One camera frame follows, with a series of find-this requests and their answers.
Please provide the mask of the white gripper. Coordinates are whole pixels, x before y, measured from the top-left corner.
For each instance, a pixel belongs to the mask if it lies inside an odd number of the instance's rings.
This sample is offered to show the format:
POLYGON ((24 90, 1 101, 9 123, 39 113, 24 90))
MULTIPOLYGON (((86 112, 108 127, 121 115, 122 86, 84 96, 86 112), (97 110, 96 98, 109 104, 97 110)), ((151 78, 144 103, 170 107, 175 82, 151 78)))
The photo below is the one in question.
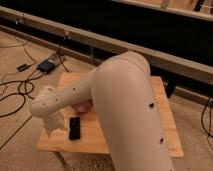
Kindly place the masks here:
POLYGON ((56 129, 64 128, 64 117, 61 113, 53 113, 50 115, 45 115, 43 117, 44 128, 48 135, 51 135, 52 132, 56 129))

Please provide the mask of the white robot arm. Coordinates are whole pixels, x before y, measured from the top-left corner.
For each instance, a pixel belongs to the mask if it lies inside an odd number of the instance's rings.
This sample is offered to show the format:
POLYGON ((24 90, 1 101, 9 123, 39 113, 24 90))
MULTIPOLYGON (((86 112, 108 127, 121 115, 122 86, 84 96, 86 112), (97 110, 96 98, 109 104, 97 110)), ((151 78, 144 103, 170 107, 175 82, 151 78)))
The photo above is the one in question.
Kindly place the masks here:
POLYGON ((174 171, 148 61, 128 51, 113 56, 62 91, 42 88, 30 113, 54 130, 59 110, 93 102, 116 171, 174 171))

